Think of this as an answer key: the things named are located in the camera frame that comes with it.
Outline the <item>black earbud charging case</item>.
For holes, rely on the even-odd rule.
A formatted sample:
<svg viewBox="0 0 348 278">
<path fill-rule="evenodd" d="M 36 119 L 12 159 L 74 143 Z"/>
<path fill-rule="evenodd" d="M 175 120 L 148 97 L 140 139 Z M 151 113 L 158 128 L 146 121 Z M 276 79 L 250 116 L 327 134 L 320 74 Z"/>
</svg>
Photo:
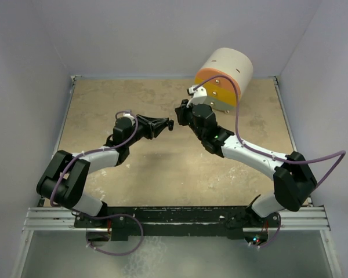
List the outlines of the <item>black earbud charging case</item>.
<svg viewBox="0 0 348 278">
<path fill-rule="evenodd" d="M 174 121 L 173 120 L 169 120 L 168 121 L 168 130 L 172 131 L 174 127 Z"/>
</svg>

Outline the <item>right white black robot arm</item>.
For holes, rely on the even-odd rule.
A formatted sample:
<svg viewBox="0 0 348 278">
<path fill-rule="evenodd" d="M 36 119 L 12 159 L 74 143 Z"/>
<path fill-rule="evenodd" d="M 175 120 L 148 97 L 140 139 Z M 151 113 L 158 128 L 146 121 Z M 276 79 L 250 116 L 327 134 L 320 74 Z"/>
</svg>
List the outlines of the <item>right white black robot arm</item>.
<svg viewBox="0 0 348 278">
<path fill-rule="evenodd" d="M 249 205 L 246 220 L 250 225 L 261 226 L 267 216 L 283 209 L 298 211 L 317 187 L 316 178 L 301 153 L 285 155 L 253 144 L 249 146 L 256 151 L 249 150 L 247 143 L 218 125 L 209 105 L 192 105 L 184 99 L 175 113 L 178 124 L 189 126 L 209 153 L 241 162 L 273 181 L 273 191 L 256 197 Z"/>
</svg>

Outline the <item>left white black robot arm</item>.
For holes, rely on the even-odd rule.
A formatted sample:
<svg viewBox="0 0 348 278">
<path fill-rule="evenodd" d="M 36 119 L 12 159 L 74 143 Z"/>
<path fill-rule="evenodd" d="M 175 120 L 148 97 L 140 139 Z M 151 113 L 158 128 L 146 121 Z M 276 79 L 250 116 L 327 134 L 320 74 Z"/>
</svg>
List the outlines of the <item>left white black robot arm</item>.
<svg viewBox="0 0 348 278">
<path fill-rule="evenodd" d="M 166 128 L 171 131 L 173 125 L 169 118 L 133 116 L 124 111 L 102 147 L 81 153 L 57 151 L 37 184 L 37 193 L 52 204 L 87 214 L 93 226 L 101 227 L 108 219 L 103 210 L 106 204 L 84 192 L 88 175 L 122 164 L 131 145 L 142 138 L 152 140 Z"/>
</svg>

